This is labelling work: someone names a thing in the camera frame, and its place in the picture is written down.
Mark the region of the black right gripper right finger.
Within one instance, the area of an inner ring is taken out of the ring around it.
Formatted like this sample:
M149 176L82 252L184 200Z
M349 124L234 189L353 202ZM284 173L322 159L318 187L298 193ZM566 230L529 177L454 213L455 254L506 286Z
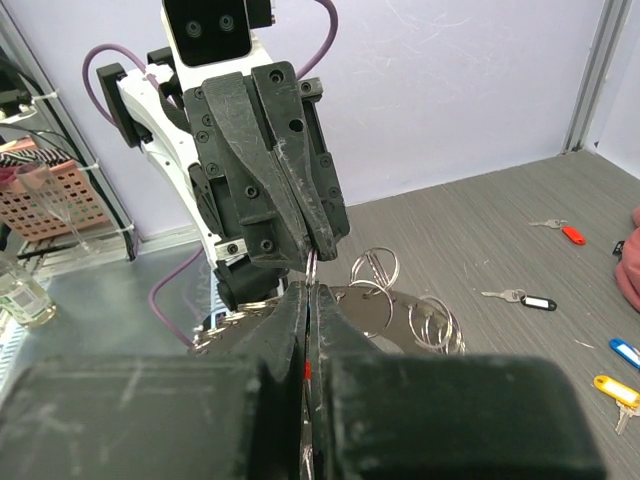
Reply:
M601 479L568 376L540 357L380 351L331 290L308 299L319 479Z

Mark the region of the key with red white tag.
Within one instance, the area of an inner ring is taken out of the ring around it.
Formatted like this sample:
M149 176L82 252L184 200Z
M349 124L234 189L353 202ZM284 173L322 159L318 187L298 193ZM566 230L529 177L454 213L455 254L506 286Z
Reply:
M310 363L309 360L305 360L305 363L304 363L304 379L305 380L311 380L311 373L312 373L311 363Z

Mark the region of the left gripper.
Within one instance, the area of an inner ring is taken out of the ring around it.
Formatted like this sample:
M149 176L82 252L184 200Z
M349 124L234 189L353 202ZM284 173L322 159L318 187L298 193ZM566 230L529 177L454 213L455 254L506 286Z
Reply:
M183 99L213 205L210 229L251 263L302 270L337 256L350 224L316 111L316 79L277 62L205 80Z

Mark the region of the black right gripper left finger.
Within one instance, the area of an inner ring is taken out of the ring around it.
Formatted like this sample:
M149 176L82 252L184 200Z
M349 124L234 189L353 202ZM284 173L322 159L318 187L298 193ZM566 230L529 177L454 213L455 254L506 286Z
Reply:
M307 290L223 354L54 357L1 408L5 479L296 479Z

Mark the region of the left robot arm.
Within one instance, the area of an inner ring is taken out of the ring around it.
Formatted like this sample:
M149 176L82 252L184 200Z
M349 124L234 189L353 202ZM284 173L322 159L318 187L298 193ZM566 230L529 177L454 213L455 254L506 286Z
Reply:
M172 185L224 305L260 301L350 231L316 110L323 88L286 62L236 62L188 84L176 54L97 70L109 115Z

